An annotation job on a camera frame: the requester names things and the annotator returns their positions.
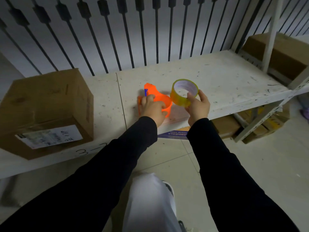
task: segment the person's right arm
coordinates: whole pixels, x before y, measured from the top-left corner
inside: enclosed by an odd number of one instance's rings
[[[209,101],[188,94],[191,126],[187,138],[200,165],[211,215],[220,232],[299,231],[285,212],[270,199],[230,153],[208,120]]]

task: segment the person's left hand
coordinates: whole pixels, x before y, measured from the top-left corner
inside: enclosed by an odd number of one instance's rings
[[[164,119],[165,116],[168,114],[166,111],[162,112],[162,109],[166,108],[164,102],[156,101],[154,102],[155,95],[150,94],[147,97],[143,97],[141,99],[141,107],[142,112],[141,116],[148,116],[154,120],[157,127],[159,127]]]

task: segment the hand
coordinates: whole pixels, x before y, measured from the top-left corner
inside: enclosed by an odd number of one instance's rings
[[[191,127],[199,119],[208,117],[209,109],[211,106],[208,98],[202,92],[202,90],[198,91],[198,95],[201,99],[200,101],[196,99],[190,92],[187,94],[187,98],[190,100],[191,105],[185,109],[190,115],[188,123]]]
[[[154,120],[157,127],[159,127],[164,119],[165,116],[168,114],[168,112],[163,111],[162,109],[166,108],[164,102],[157,101],[154,102],[155,95],[150,94],[147,97],[143,97],[141,99],[141,106],[142,106],[142,113],[141,116],[148,116],[151,119]]]

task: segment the packing tape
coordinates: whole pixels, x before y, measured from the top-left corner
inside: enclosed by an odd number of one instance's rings
[[[171,97],[173,103],[175,103],[176,105],[181,106],[181,107],[190,106],[190,101],[187,98],[180,96],[176,92],[179,89],[185,89],[188,92],[190,92],[191,94],[193,94],[194,97],[196,97],[197,94],[198,94],[197,85],[194,82],[187,80],[187,79],[179,79],[179,80],[177,80],[173,83],[172,91],[171,91],[171,94],[170,94],[170,97]]]

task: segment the black sleeve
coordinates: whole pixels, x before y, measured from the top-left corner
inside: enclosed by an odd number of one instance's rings
[[[220,232],[299,231],[230,153],[207,118],[196,121],[187,138]]]
[[[156,123],[141,117],[73,175],[21,207],[0,231],[102,232],[138,158],[156,141]]]

